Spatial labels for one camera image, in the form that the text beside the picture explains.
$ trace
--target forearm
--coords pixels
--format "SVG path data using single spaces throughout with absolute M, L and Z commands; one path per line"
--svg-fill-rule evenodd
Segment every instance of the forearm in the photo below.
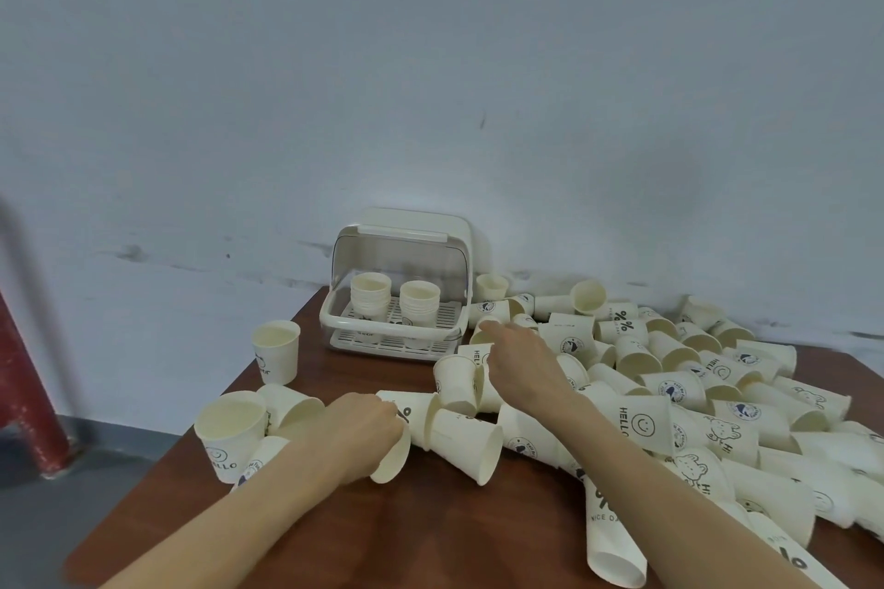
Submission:
M 569 392 L 546 410 L 538 421 L 580 462 L 666 586 L 706 589 L 713 577 L 720 589 L 816 586 L 624 438 L 589 399 Z
M 105 584 L 105 589 L 228 589 L 339 483 L 333 467 L 293 440 L 232 494 Z

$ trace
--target white wall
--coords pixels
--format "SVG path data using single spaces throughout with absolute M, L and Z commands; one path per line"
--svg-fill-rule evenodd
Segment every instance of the white wall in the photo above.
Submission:
M 173 432 L 366 204 L 469 217 L 523 285 L 693 291 L 881 365 L 882 28 L 881 0 L 0 0 L 0 285 L 62 411 Z

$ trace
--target right hand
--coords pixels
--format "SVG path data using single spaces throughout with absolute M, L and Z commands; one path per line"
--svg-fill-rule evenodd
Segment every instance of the right hand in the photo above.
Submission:
M 344 394 L 311 420 L 304 440 L 348 484 L 375 472 L 405 424 L 396 404 L 375 394 Z
M 488 375 L 505 402 L 539 420 L 573 393 L 554 353 L 536 331 L 492 322 L 482 330 L 494 339 Z

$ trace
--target brown table surface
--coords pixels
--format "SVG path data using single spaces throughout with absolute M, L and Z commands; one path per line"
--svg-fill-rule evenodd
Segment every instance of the brown table surface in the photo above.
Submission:
M 299 391 L 330 403 L 348 391 L 432 391 L 428 364 L 326 349 L 320 289 L 298 313 Z M 851 394 L 849 418 L 884 432 L 884 380 L 856 359 L 801 348 L 797 377 Z M 228 391 L 257 390 L 252 362 Z M 71 553 L 66 577 L 100 584 L 223 497 L 193 428 Z M 401 474 L 338 489 L 298 522 L 247 578 L 245 587 L 609 586 L 586 565 L 582 484 L 565 472 L 504 451 L 479 487 L 432 452 L 412 448 Z M 884 548 L 854 526 L 817 519 L 811 553 L 850 589 L 884 586 Z M 661 586 L 650 573 L 647 586 Z

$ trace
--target gray floor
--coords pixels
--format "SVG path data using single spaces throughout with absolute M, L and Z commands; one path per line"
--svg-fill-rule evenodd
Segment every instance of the gray floor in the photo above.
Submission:
M 46 480 L 23 443 L 0 429 L 0 587 L 56 589 L 64 558 L 144 476 L 152 462 L 87 450 Z

